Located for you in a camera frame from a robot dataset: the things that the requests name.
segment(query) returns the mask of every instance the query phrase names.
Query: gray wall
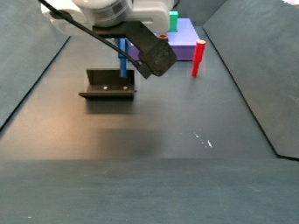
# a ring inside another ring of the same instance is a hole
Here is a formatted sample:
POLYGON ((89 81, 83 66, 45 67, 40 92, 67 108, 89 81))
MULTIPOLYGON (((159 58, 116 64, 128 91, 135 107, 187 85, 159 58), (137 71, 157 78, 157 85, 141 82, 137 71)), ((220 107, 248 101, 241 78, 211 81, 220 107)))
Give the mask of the gray wall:
POLYGON ((204 25, 279 155, 299 158, 299 10, 228 0, 204 25))
POLYGON ((181 0, 177 11, 181 18, 189 18, 195 25, 201 26, 227 0, 181 0))
POLYGON ((0 129, 67 41, 36 0, 0 0, 0 129))

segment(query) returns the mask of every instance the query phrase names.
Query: black cable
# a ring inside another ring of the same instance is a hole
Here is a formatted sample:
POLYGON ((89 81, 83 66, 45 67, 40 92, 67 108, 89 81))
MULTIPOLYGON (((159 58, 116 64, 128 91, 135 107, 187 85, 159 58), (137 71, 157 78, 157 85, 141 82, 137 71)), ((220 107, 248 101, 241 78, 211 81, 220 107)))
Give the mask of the black cable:
POLYGON ((140 67, 140 64, 135 61, 135 59, 124 52, 121 51, 113 44, 111 44, 104 38, 101 38, 93 31, 91 31, 83 24, 76 22, 72 17, 69 17, 67 14, 64 15, 57 9, 55 9, 47 1, 37 0, 48 9, 49 11, 56 14, 60 18, 67 20, 72 25, 75 25, 79 29, 81 29, 89 36, 92 36, 95 39, 97 39, 100 42, 103 42, 107 46, 109 46, 115 51, 121 53, 125 58, 132 62, 135 68, 140 67))
POLYGON ((176 1, 176 4, 173 5, 173 7, 172 7, 172 8, 176 8, 176 7, 177 7, 177 5, 180 4, 180 2, 181 2, 181 0, 177 0, 177 1, 176 1))

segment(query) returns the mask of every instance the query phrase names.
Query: white speck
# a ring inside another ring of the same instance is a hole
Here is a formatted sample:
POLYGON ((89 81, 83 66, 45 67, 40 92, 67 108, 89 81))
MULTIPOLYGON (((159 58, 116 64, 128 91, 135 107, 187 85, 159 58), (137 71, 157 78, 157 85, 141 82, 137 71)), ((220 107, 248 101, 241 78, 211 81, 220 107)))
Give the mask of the white speck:
POLYGON ((209 147, 212 148, 212 145, 211 145, 211 141, 208 140, 208 145, 209 145, 209 147))

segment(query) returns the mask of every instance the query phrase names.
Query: green object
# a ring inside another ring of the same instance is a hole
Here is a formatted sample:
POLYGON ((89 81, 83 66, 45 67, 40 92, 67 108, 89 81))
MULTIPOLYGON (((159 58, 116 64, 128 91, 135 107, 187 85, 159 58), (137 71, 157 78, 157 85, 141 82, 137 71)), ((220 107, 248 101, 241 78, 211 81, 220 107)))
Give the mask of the green object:
POLYGON ((169 32, 177 32, 177 19, 179 19, 179 12, 177 11, 169 11, 169 19, 171 19, 169 32))

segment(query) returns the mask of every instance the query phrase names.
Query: black holder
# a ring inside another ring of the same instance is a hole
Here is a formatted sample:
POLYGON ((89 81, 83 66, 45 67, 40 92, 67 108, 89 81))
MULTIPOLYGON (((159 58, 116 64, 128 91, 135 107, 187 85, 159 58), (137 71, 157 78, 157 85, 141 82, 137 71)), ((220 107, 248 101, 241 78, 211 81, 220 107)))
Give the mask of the black holder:
POLYGON ((79 95, 87 99, 133 98, 135 71, 127 70, 127 78, 120 78, 119 69, 88 69, 88 90, 79 95))

